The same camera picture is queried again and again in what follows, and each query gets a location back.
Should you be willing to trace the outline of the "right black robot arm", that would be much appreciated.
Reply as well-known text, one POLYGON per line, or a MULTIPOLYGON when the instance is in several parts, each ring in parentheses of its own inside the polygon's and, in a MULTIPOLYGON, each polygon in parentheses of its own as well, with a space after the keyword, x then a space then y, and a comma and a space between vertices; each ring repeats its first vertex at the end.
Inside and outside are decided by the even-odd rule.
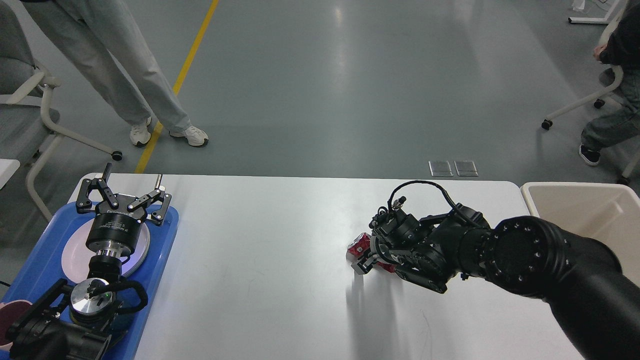
POLYGON ((606 244, 531 215, 490 227, 482 212, 454 203, 416 219, 393 190, 372 217, 371 233, 347 247, 352 268, 375 266, 439 294, 448 281, 482 278, 517 296, 549 304, 563 333, 586 360, 639 358, 640 290, 606 244))

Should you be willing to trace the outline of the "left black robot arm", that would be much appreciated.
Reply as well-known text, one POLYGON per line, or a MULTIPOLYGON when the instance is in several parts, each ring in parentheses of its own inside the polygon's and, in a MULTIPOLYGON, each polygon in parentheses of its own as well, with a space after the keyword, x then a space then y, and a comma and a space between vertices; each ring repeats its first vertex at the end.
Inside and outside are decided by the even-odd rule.
POLYGON ((132 360, 178 230, 158 175, 114 193, 110 166, 58 210, 1 301, 3 360, 132 360))

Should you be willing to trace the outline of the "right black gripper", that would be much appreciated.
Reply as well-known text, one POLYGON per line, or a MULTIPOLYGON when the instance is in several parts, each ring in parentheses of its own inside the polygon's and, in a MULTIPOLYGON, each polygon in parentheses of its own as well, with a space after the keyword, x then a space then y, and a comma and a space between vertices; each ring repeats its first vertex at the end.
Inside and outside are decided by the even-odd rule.
POLYGON ((373 235, 372 253, 364 252, 356 256, 350 267, 357 275, 368 274, 375 264, 391 273, 407 273, 409 268, 404 264, 407 262, 408 252, 405 248, 391 248, 381 237, 373 235))

